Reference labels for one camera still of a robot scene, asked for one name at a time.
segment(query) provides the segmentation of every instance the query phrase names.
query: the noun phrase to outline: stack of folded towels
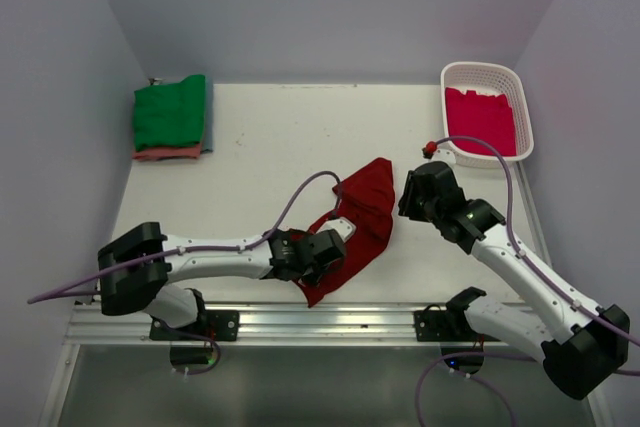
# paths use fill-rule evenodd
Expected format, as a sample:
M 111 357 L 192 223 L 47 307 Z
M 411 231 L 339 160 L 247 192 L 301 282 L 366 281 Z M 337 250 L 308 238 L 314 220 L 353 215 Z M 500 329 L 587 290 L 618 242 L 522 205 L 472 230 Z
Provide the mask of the stack of folded towels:
M 213 95 L 204 75 L 135 92 L 136 160 L 197 159 L 213 151 Z

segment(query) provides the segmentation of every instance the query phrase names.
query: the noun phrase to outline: folded towel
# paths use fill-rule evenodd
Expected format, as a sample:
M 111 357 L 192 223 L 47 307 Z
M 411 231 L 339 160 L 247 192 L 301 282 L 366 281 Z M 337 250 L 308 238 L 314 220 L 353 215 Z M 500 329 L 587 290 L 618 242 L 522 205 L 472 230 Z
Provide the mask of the folded towel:
M 150 149 L 134 152 L 133 158 L 139 161 L 164 159 L 197 159 L 202 152 L 202 144 L 191 147 L 151 147 Z
M 200 144 L 205 123 L 204 75 L 177 84 L 151 85 L 135 92 L 133 111 L 136 152 L 151 147 Z
M 445 104 L 449 134 L 484 140 L 504 156 L 518 155 L 513 110 L 506 95 L 480 95 L 475 90 L 463 94 L 447 87 Z M 489 149 L 475 142 L 453 142 L 456 147 L 472 154 L 493 155 Z

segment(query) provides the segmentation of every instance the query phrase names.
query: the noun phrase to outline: green towel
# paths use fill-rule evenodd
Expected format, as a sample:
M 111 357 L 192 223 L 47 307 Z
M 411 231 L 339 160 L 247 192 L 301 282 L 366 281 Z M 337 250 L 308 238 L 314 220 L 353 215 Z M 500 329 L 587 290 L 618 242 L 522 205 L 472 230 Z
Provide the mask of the green towel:
M 191 147 L 202 141 L 205 115 L 205 76 L 136 90 L 133 109 L 137 152 L 150 147 Z

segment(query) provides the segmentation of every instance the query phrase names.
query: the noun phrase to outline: red connector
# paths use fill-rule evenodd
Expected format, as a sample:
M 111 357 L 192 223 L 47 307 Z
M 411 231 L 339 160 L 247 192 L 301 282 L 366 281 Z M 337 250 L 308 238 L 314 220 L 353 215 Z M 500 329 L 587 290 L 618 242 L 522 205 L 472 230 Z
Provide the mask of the red connector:
M 422 148 L 422 156 L 425 159 L 431 159 L 433 157 L 433 154 L 435 154 L 437 150 L 438 144 L 433 141 L 427 142 L 427 145 Z

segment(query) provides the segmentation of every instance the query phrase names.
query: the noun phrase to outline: white tabletop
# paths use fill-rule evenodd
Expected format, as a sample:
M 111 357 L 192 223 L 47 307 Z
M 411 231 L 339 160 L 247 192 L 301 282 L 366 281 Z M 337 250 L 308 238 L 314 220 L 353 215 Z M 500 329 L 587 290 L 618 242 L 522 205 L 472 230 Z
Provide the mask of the white tabletop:
M 215 152 L 197 161 L 134 162 L 114 238 L 145 221 L 165 234 L 226 239 L 268 230 L 309 175 L 345 178 L 376 157 L 393 163 L 396 203 L 407 171 L 423 163 L 421 147 L 443 135 L 439 86 L 247 85 L 214 87 Z M 506 211 L 502 170 L 454 167 L 468 198 Z M 306 229 L 334 203 L 333 180 L 316 180 L 283 227 Z M 520 188 L 514 227 L 534 248 Z M 207 301 L 304 302 L 291 282 L 215 278 L 186 281 Z M 429 224 L 394 213 L 387 250 L 331 303 L 439 302 L 476 286 L 503 302 L 517 294 L 488 267 L 440 237 Z

